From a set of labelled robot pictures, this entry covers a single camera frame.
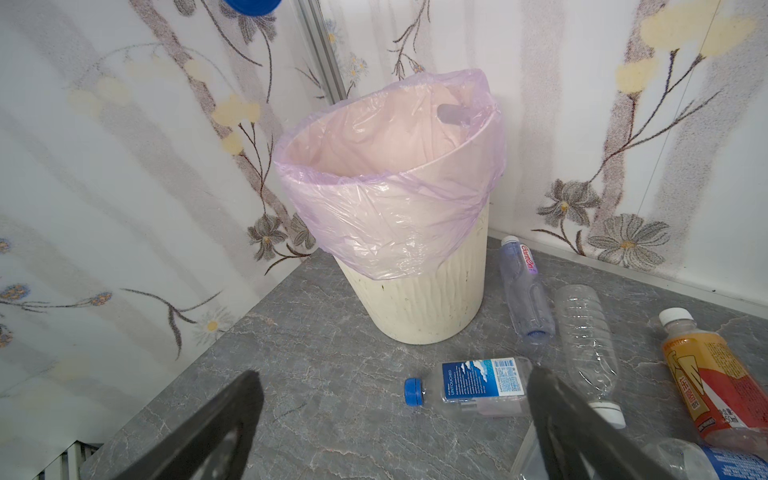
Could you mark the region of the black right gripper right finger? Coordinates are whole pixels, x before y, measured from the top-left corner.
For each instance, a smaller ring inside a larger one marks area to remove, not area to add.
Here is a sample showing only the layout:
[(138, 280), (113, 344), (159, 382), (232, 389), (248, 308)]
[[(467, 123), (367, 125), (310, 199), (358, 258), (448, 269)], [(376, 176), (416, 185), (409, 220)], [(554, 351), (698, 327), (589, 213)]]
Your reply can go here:
[(527, 396), (547, 476), (670, 479), (666, 470), (614, 429), (551, 370), (535, 366)]

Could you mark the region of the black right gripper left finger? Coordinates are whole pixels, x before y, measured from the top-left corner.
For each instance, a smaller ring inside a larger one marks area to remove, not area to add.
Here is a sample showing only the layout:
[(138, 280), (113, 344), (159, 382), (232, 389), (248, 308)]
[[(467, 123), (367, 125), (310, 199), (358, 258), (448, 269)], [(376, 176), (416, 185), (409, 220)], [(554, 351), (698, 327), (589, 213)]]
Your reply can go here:
[(265, 395), (247, 370), (119, 479), (240, 479), (246, 469)]

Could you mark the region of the untouched water blue label bottle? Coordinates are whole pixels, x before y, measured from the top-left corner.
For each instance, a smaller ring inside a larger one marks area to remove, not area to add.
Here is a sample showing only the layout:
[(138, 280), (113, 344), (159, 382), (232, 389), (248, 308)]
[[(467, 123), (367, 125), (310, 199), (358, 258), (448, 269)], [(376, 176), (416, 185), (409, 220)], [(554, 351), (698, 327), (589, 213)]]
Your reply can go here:
[(524, 357), (443, 362), (422, 377), (404, 381), (404, 402), (444, 414), (524, 416), (530, 413), (532, 370), (532, 362)]

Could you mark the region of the Pepsi blue label bottle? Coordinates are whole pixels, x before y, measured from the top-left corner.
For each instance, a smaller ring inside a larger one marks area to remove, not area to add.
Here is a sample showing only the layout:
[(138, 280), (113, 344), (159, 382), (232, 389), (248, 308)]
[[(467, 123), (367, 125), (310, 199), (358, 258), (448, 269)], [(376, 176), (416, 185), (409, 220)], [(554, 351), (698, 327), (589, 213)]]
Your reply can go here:
[(767, 480), (767, 461), (741, 453), (693, 442), (663, 438), (651, 441), (643, 452), (675, 479)]

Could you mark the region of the soda water blue label bottle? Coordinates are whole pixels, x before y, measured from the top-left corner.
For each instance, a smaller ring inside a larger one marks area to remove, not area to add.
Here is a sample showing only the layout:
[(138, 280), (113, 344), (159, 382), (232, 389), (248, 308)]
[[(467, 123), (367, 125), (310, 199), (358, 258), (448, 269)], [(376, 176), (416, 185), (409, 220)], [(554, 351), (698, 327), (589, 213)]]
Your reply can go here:
[(281, 0), (225, 0), (225, 3), (241, 15), (260, 17), (273, 13)]

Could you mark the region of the cream waste bin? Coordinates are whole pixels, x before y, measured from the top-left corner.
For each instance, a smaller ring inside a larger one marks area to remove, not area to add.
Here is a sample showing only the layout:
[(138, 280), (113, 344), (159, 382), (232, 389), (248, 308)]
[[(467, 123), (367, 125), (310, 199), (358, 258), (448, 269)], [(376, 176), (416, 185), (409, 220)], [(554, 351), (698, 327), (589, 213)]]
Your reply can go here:
[(420, 276), (372, 280), (337, 264), (374, 325), (405, 344), (427, 345), (464, 330), (480, 309), (485, 285), (489, 208), (437, 270)]

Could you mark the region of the pink bin liner bag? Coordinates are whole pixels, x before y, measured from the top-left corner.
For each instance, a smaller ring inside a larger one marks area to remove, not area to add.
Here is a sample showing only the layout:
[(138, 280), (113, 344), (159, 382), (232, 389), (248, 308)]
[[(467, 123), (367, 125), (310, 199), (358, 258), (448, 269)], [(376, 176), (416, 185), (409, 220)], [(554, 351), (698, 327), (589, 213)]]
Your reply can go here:
[(506, 168), (504, 119), (479, 69), (420, 73), (287, 131), (273, 168), (318, 246), (392, 280), (437, 269)]

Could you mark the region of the clear square bottle green band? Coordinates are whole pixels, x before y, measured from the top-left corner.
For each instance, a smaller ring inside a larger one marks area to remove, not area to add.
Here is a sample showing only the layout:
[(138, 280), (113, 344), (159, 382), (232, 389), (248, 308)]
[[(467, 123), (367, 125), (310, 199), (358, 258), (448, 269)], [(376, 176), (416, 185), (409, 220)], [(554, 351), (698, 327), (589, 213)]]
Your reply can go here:
[(513, 462), (510, 478), (514, 480), (537, 479), (537, 452), (538, 438), (536, 427), (531, 422)]

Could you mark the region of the clear ribbed bottle white cap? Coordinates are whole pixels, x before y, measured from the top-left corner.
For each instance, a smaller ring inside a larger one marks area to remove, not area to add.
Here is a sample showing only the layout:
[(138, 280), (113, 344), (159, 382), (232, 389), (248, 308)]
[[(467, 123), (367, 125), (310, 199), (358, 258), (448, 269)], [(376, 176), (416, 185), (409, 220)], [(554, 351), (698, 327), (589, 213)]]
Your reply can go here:
[(555, 292), (554, 304), (573, 386), (605, 421), (624, 429), (624, 413), (613, 400), (619, 385), (619, 363), (597, 292), (586, 285), (566, 285)]

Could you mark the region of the purple tinted Cancer bottle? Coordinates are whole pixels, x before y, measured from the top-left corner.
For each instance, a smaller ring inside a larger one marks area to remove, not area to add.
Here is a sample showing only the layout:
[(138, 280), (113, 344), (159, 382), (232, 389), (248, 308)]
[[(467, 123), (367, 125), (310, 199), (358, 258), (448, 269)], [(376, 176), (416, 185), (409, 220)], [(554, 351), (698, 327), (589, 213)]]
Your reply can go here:
[(531, 345), (549, 343), (556, 335), (556, 323), (532, 251), (518, 237), (506, 236), (499, 249), (499, 267), (515, 331)]

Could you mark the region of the orange red label bottle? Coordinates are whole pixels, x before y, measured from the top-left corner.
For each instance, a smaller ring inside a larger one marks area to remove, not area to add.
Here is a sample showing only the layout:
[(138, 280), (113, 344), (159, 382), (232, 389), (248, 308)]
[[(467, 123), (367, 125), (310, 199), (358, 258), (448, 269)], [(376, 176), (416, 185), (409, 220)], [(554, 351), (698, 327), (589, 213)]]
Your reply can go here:
[(710, 445), (767, 453), (767, 393), (725, 339), (698, 328), (684, 308), (658, 315), (663, 356), (700, 437)]

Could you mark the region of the left aluminium corner post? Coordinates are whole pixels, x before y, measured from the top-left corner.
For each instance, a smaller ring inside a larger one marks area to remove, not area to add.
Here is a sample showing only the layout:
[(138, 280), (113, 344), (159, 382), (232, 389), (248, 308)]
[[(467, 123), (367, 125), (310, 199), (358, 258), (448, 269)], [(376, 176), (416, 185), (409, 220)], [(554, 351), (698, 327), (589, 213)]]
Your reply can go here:
[(297, 0), (295, 4), (305, 31), (305, 37), (319, 68), (326, 99), (331, 104), (346, 100), (346, 87), (328, 37), (320, 2), (318, 0)]

